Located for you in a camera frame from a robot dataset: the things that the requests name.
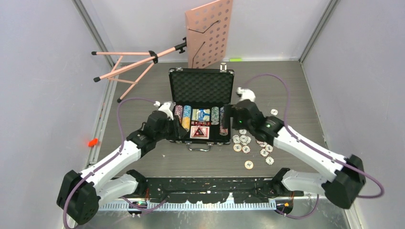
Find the red white chip stack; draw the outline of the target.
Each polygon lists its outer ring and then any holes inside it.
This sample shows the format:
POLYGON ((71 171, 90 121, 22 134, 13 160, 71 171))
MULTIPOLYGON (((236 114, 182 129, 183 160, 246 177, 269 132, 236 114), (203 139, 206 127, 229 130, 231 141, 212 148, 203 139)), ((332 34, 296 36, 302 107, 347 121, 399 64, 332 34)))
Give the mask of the red white chip stack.
POLYGON ((183 117, 183 106, 182 105, 175 105, 174 107, 174 115, 178 117, 180 124, 182 123, 183 117))

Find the black poker set case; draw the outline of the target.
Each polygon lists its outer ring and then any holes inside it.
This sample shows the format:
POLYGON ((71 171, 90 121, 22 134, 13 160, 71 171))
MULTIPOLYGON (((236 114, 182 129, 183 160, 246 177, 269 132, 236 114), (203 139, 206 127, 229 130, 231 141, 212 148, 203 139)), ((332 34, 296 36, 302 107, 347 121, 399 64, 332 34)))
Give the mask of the black poker set case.
MULTIPOLYGON (((191 108, 226 107, 231 103, 234 70, 170 68, 169 80, 173 102, 191 108)), ((172 143, 183 143, 191 151, 209 151, 213 145, 229 145, 231 131, 221 134, 222 126, 211 125, 208 139, 191 138, 191 130, 172 143)))

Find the blue playing card deck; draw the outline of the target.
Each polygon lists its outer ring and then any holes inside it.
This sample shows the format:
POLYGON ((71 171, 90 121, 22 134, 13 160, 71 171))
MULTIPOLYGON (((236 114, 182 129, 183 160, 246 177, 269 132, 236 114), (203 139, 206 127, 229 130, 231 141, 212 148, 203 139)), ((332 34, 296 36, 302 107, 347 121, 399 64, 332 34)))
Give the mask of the blue playing card deck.
POLYGON ((192 109, 191 120, 198 122, 208 122, 211 119, 210 109, 192 109))

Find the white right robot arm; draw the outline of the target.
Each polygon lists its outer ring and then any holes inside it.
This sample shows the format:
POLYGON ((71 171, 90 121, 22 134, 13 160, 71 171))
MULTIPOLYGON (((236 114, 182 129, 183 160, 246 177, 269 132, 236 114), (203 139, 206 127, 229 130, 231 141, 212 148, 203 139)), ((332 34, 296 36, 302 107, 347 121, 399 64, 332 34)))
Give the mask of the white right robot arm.
POLYGON ((224 126, 244 129, 256 140, 284 150, 316 170, 316 173, 281 169, 273 191, 284 196, 304 191, 325 196, 334 205, 349 209, 366 183, 363 161, 356 155, 345 157, 329 151, 294 131, 275 116, 264 116, 257 105, 243 100, 224 107, 224 126))

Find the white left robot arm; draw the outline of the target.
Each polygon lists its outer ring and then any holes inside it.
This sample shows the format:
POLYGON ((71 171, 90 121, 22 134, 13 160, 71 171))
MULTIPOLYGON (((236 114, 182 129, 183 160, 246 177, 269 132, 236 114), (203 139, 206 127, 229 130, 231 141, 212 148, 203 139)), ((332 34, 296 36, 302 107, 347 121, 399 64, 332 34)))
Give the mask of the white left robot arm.
POLYGON ((121 145, 104 159, 81 172, 67 172, 56 201, 63 210, 65 228, 68 228, 67 217, 84 225, 99 207, 116 198, 145 195, 148 181, 141 173, 132 169, 119 178, 114 178, 115 175, 153 150, 160 140, 176 140, 185 135, 186 130, 178 116, 154 111, 140 129, 124 138, 121 145))

